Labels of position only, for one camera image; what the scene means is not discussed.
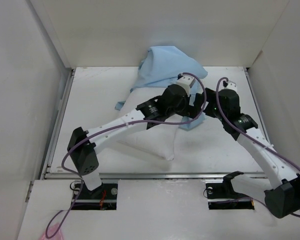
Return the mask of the white pillow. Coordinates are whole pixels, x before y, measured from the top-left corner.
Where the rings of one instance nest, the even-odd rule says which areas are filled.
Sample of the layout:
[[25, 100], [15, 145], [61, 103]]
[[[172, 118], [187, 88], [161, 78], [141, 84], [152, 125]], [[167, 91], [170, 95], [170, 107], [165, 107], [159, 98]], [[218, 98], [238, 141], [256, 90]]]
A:
[[[134, 110], [138, 105], [156, 96], [160, 96], [164, 90], [163, 87], [142, 87], [134, 89], [123, 103], [122, 107], [116, 105], [116, 109], [119, 110], [118, 116], [122, 117]], [[193, 133], [203, 124], [205, 119], [206, 115], [202, 113], [197, 120], [189, 124], [182, 124], [180, 126], [160, 124], [149, 130], [129, 134], [120, 139], [119, 142], [129, 147], [161, 157], [167, 161], [171, 161], [175, 157], [174, 140], [177, 130]]]

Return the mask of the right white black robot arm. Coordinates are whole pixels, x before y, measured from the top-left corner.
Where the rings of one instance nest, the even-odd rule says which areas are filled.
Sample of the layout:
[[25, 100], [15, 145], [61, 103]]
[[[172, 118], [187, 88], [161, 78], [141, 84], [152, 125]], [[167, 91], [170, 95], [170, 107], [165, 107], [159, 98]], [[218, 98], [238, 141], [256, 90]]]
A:
[[223, 194], [251, 197], [279, 219], [300, 210], [300, 170], [280, 157], [253, 118], [241, 112], [240, 98], [235, 90], [206, 88], [205, 91], [208, 105], [204, 113], [219, 119], [223, 129], [252, 156], [266, 175], [266, 179], [255, 179], [241, 171], [227, 174], [221, 185]]

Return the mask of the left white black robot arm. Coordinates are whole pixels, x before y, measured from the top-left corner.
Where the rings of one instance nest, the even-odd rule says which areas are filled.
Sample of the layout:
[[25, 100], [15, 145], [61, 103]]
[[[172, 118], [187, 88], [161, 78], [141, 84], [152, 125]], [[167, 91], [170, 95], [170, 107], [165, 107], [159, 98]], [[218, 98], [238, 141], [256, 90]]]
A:
[[98, 171], [97, 155], [103, 149], [128, 135], [165, 124], [172, 116], [196, 118], [202, 112], [206, 98], [203, 93], [196, 93], [193, 101], [191, 97], [184, 87], [172, 84], [161, 95], [138, 104], [130, 112], [105, 125], [90, 130], [76, 128], [67, 151], [82, 179], [84, 192], [93, 199], [102, 193], [103, 182]]

